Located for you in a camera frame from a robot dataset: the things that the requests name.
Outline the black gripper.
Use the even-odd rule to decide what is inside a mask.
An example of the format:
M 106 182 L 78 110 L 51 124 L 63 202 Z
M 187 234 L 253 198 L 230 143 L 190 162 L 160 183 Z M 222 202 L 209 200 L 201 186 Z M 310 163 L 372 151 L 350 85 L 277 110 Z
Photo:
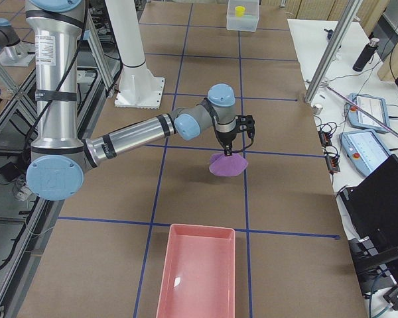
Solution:
M 216 136 L 224 148 L 224 156 L 232 155 L 232 142 L 235 140 L 237 133 L 235 131 L 220 132 L 216 131 Z

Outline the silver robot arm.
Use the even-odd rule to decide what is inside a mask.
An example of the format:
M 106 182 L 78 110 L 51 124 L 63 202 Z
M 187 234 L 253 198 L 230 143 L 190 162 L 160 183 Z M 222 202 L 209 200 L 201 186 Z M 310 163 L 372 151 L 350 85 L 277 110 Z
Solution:
M 76 60 L 88 29 L 87 1 L 27 1 L 26 20 L 35 34 L 37 137 L 31 144 L 26 181 L 37 196 L 60 201 L 74 195 L 85 173 L 103 161 L 173 134 L 184 140 L 213 128 L 230 153 L 235 138 L 235 95 L 225 83 L 212 86 L 193 108 L 177 109 L 107 133 L 78 137 Z

